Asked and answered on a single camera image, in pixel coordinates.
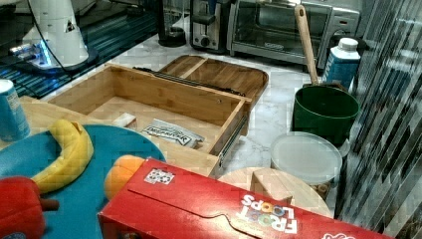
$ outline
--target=teal plate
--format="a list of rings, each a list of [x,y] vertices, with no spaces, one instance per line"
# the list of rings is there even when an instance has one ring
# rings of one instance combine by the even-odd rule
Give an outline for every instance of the teal plate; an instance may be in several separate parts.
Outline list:
[[[44,212],[44,238],[103,238],[97,214],[107,204],[106,174],[115,160],[132,154],[165,161],[161,151],[146,137],[122,127],[84,125],[94,145],[94,155],[84,173],[68,186],[44,194],[59,200],[60,208]],[[51,134],[38,133],[0,150],[0,178],[14,175],[32,177],[47,167],[61,149]]]

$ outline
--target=white countertop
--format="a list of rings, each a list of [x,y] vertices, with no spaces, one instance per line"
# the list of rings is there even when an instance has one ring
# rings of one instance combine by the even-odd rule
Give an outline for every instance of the white countertop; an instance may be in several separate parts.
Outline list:
[[[269,83],[251,111],[248,134],[240,137],[231,155],[227,156],[228,159],[224,162],[220,174],[223,175],[244,167],[270,167],[271,144],[277,136],[289,131],[295,92],[303,84],[311,82],[309,74],[302,71],[302,66],[289,68],[267,64],[265,63],[267,61],[253,57],[245,59],[230,57],[228,54],[221,56],[197,51],[189,45],[188,32],[186,32],[186,35],[186,45],[178,48],[160,46],[158,44],[158,36],[155,35],[110,60],[109,63],[130,68],[143,67],[159,71],[180,56],[196,55],[265,71],[269,76]],[[66,88],[83,81],[95,71],[92,70],[88,74],[74,80],[44,97],[43,100],[48,100]],[[326,202],[332,210],[335,200],[331,192]]]

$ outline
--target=round white lid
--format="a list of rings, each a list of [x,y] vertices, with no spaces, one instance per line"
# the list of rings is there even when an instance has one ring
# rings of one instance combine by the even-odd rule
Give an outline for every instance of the round white lid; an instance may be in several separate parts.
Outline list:
[[[337,148],[317,135],[294,131],[281,135],[271,145],[272,166],[309,185],[335,178],[342,160]]]
[[[351,38],[341,38],[338,46],[345,51],[356,51],[357,41]]]
[[[4,93],[13,88],[13,83],[10,80],[0,79],[0,93]]]

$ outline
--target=banana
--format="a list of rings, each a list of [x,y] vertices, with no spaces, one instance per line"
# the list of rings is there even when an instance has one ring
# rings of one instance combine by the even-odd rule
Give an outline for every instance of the banana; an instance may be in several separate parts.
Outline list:
[[[62,151],[54,162],[32,177],[41,193],[60,189],[77,179],[94,153],[90,136],[78,122],[59,119],[49,131]]]

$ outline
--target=green pail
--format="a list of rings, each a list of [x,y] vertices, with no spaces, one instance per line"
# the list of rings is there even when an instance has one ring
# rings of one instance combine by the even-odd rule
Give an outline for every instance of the green pail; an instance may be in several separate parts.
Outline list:
[[[327,86],[304,87],[295,94],[292,131],[313,133],[341,146],[358,113],[359,103],[349,93]]]

